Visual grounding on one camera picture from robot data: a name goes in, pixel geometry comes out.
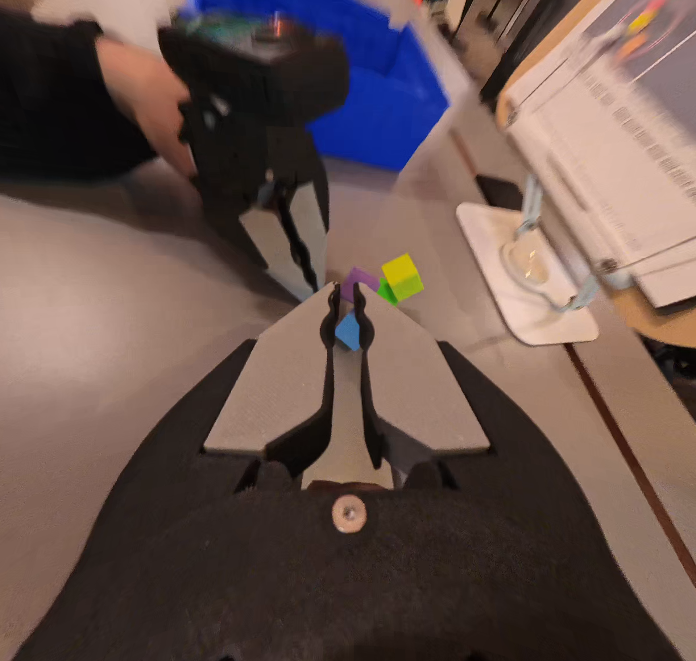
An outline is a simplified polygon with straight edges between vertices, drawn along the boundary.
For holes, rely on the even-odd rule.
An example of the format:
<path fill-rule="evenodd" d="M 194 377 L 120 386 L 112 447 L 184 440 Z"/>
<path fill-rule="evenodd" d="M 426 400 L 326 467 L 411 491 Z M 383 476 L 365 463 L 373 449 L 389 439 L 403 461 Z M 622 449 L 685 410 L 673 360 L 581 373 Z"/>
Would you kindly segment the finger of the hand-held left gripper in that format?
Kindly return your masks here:
<path fill-rule="evenodd" d="M 279 196 L 281 265 L 279 276 L 289 292 L 317 292 L 326 284 L 328 232 L 313 183 Z"/>
<path fill-rule="evenodd" d="M 314 291 L 291 256 L 290 241 L 280 218 L 272 211 L 252 207 L 239 222 L 266 263 L 266 273 L 293 298 L 302 302 Z"/>

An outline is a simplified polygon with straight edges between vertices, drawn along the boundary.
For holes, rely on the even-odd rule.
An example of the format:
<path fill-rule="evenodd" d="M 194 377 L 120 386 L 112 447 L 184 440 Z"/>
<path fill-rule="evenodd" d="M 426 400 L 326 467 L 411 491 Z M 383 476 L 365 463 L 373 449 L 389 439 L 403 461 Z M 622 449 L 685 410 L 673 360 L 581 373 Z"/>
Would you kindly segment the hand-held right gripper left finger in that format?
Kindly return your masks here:
<path fill-rule="evenodd" d="M 248 343 L 204 453 L 281 463 L 303 474 L 326 450 L 334 411 L 340 285 L 326 284 Z"/>

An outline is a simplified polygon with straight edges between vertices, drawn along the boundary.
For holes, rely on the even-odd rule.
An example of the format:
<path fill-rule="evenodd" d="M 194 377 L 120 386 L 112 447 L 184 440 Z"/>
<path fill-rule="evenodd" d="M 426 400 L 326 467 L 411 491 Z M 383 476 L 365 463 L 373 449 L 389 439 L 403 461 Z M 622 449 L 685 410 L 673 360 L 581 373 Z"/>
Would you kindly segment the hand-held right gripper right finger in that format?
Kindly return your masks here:
<path fill-rule="evenodd" d="M 364 284 L 353 287 L 361 345 L 361 404 L 372 465 L 397 471 L 479 454 L 491 443 L 440 345 Z"/>

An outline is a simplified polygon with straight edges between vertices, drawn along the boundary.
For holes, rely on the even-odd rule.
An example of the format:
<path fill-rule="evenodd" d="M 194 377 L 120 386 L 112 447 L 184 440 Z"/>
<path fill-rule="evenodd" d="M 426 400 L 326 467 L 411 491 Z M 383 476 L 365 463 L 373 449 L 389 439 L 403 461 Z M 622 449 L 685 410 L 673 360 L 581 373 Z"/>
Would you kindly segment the purple foam cube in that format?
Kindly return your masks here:
<path fill-rule="evenodd" d="M 361 267 L 353 266 L 344 278 L 340 288 L 342 300 L 353 303 L 353 290 L 356 284 L 364 284 L 372 291 L 377 292 L 380 287 L 380 280 Z"/>

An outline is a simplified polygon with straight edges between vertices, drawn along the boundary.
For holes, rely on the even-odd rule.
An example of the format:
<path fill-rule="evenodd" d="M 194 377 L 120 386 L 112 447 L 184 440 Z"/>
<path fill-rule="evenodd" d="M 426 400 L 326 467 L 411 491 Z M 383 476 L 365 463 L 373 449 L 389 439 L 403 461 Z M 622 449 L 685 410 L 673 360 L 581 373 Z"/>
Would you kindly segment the light blue foam cube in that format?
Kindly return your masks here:
<path fill-rule="evenodd" d="M 355 309 L 351 308 L 337 324 L 335 338 L 350 351 L 361 349 L 361 328 L 356 319 Z"/>

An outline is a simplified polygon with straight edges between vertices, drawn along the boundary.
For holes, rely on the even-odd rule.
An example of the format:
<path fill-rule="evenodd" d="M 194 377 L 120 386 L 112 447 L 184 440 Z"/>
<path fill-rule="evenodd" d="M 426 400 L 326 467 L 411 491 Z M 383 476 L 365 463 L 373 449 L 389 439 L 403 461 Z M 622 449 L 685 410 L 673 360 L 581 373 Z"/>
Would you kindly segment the yellow foam cube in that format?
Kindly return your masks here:
<path fill-rule="evenodd" d="M 409 253 L 384 263 L 381 271 L 396 303 L 401 303 L 424 291 L 421 274 Z"/>

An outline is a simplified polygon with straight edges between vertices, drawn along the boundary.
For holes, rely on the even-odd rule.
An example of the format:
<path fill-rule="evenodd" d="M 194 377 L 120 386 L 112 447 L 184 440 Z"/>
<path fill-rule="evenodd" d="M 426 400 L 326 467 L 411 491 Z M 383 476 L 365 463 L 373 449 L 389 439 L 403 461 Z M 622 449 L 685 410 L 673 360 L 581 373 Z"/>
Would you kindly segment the person's left hand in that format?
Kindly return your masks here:
<path fill-rule="evenodd" d="M 104 85 L 120 111 L 160 158 L 182 176 L 195 176 L 193 154 L 180 138 L 181 107 L 191 99 L 186 84 L 163 58 L 143 47 L 99 37 L 95 52 Z"/>

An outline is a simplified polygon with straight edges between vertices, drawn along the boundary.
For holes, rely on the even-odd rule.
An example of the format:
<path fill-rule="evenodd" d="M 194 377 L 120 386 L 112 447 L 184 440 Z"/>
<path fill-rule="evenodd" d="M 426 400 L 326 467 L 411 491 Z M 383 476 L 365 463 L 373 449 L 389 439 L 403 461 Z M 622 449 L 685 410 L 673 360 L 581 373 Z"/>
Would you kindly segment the blue plastic bin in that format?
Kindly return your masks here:
<path fill-rule="evenodd" d="M 327 157 L 399 172 L 448 109 L 439 75 L 411 21 L 393 27 L 361 0 L 192 0 L 202 12 L 285 13 L 342 39 L 349 93 L 310 132 Z"/>

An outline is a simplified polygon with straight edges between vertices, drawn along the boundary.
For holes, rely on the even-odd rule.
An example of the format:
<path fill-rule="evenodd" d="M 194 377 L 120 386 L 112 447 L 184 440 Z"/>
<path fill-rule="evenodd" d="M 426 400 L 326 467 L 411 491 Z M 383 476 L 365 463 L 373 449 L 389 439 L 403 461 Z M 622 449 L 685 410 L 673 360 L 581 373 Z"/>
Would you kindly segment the white document stand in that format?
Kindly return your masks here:
<path fill-rule="evenodd" d="M 581 15 L 563 21 L 569 27 L 557 43 L 537 61 L 528 57 L 502 88 L 498 109 L 505 119 L 507 139 L 505 92 L 510 84 L 542 61 L 596 1 L 588 0 Z M 455 212 L 457 222 L 503 322 L 520 342 L 543 346 L 594 341 L 598 326 L 589 305 L 601 286 L 613 291 L 637 289 L 646 296 L 635 284 L 615 288 L 605 268 L 597 268 L 588 259 L 569 222 L 519 154 L 527 167 L 526 184 L 520 188 L 521 211 L 464 202 Z"/>

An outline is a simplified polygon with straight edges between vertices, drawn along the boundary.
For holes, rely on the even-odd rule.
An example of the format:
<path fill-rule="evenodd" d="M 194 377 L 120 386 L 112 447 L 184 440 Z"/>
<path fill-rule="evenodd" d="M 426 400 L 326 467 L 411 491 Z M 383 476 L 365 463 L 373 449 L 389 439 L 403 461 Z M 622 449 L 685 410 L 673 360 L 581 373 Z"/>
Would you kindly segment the printed instruction sheet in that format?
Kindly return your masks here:
<path fill-rule="evenodd" d="M 597 0 L 510 84 L 507 134 L 615 288 L 695 298 L 695 0 Z"/>

